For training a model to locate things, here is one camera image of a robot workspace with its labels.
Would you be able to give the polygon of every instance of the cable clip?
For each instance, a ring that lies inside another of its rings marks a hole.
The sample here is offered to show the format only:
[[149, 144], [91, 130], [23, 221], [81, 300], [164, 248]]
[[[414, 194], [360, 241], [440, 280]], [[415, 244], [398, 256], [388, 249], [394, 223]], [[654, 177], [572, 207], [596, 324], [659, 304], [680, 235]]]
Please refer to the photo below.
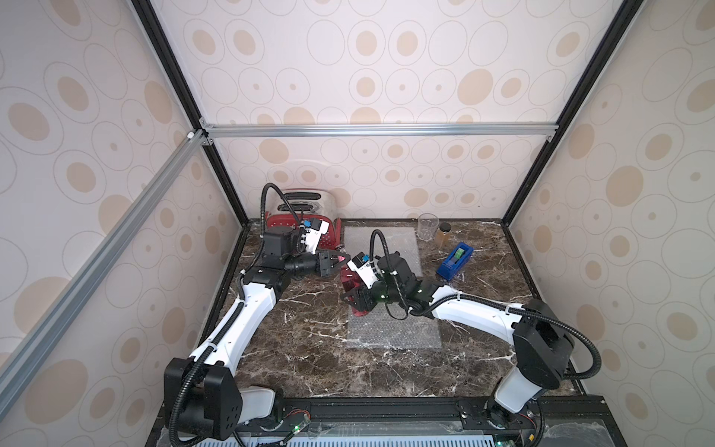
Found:
[[506, 315], [509, 315], [509, 308], [518, 309], [518, 307], [517, 307], [516, 304], [509, 303], [509, 304], [507, 304], [506, 307], [504, 308], [504, 313], [505, 313]]

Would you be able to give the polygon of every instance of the metal vent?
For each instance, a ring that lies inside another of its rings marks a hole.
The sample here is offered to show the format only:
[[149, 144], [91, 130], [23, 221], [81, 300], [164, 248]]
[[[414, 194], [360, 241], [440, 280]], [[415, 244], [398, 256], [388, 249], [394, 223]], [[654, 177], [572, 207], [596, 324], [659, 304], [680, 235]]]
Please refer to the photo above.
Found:
[[319, 200], [322, 196], [317, 192], [286, 192], [288, 200]]
[[[251, 438], [246, 447], [280, 441], [281, 438]], [[237, 447], [235, 439], [203, 441], [199, 447]], [[293, 438], [287, 447], [495, 447], [489, 435], [440, 436], [321, 436]]]
[[[290, 206], [295, 212], [313, 212], [313, 206], [310, 203], [292, 202]], [[285, 203], [278, 205], [278, 211], [287, 212], [288, 206]]]

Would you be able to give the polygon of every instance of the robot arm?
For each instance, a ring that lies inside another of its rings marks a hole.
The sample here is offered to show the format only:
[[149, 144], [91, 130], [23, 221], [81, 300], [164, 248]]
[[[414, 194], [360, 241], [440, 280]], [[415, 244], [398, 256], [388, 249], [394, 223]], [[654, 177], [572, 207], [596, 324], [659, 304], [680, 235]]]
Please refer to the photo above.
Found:
[[[432, 295], [430, 304], [452, 295], [459, 296], [462, 292], [444, 285]], [[497, 384], [485, 409], [490, 422], [497, 427], [507, 426], [510, 416], [520, 413], [530, 399], [558, 388], [573, 351], [573, 340], [563, 329], [513, 313], [516, 309], [530, 310], [555, 318], [543, 301], [501, 304], [505, 310], [457, 298], [432, 311], [434, 318], [490, 333], [514, 348], [517, 364]]]
[[245, 276], [242, 273], [240, 298], [189, 358], [173, 359], [164, 371], [164, 403], [173, 446], [194, 445], [181, 441], [178, 431], [193, 433], [199, 441], [224, 440], [246, 421], [271, 415], [280, 421], [282, 405], [276, 402], [275, 391], [257, 386], [239, 390], [234, 376], [251, 337], [291, 280], [310, 274], [335, 277], [347, 262], [341, 252], [317, 248], [327, 222], [301, 223], [297, 228], [271, 228], [262, 234], [260, 261]]
[[574, 346], [568, 333], [583, 341], [593, 354], [590, 374], [595, 375], [600, 368], [593, 343], [558, 321], [543, 301], [530, 300], [525, 305], [500, 303], [449, 285], [419, 280], [399, 252], [377, 262], [360, 253], [347, 265], [360, 276], [363, 285], [352, 288], [341, 298], [362, 314], [380, 302], [403, 306], [399, 293], [395, 292], [399, 287], [411, 315], [462, 323], [499, 337], [513, 347], [517, 363], [497, 384], [485, 408], [489, 421], [497, 427], [507, 426], [527, 401], [549, 389], [557, 389], [567, 378], [566, 368]]

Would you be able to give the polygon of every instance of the red object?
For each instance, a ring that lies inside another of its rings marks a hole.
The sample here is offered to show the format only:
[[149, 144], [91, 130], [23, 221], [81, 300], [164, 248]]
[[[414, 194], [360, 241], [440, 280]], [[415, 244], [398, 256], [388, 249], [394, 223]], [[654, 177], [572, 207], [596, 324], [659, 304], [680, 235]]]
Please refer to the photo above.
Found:
[[[335, 219], [335, 224], [328, 220], [326, 216], [319, 216], [315, 214], [305, 214], [303, 215], [303, 220], [308, 219], [320, 219], [326, 221], [329, 226], [327, 228], [327, 233], [325, 233], [318, 243], [318, 248], [326, 248], [328, 250], [335, 250], [335, 248], [340, 245], [340, 227], [342, 223], [340, 219]], [[291, 227], [295, 228], [295, 219], [293, 215], [289, 214], [276, 214], [269, 216], [266, 220], [266, 226], [268, 228], [273, 227]]]
[[[363, 280], [360, 279], [360, 276], [356, 272], [353, 272], [347, 265], [343, 265], [340, 268], [340, 282], [342, 282], [342, 288], [345, 289], [345, 292], [350, 292], [353, 288], [363, 285]], [[369, 310], [361, 312], [353, 306], [350, 306], [350, 310], [356, 317], [364, 317], [370, 313]]]

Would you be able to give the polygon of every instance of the aluminum frame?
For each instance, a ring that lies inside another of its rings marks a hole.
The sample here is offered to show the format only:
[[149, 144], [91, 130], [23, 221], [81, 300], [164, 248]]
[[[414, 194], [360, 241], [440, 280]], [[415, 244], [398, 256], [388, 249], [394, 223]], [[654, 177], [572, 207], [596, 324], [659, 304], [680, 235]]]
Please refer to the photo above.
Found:
[[554, 135], [555, 122], [480, 122], [441, 124], [207, 124], [209, 138], [246, 137], [407, 137], [437, 135]]

